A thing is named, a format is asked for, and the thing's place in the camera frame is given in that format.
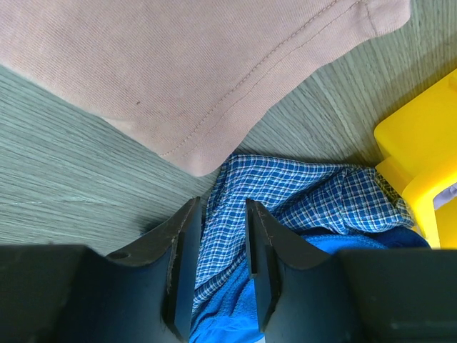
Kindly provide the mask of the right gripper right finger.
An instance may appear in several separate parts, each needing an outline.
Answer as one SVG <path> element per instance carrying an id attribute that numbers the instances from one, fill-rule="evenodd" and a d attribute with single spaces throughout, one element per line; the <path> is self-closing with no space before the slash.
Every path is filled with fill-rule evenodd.
<path id="1" fill-rule="evenodd" d="M 343 273 L 338 260 L 246 201 L 246 253 L 261 332 L 341 332 Z"/>

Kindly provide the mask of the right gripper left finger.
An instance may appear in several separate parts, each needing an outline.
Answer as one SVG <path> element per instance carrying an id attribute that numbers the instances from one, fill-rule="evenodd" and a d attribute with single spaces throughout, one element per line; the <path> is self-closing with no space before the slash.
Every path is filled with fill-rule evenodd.
<path id="1" fill-rule="evenodd" d="M 186 342 L 201 238 L 201 202 L 187 201 L 163 224 L 107 255 L 119 267 L 115 338 Z"/>

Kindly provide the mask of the pink printed t shirt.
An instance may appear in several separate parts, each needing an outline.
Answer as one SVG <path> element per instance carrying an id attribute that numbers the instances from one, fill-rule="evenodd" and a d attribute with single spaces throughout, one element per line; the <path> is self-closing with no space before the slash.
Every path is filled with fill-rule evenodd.
<path id="1" fill-rule="evenodd" d="M 1 65 L 196 177 L 408 1 L 3 1 Z"/>

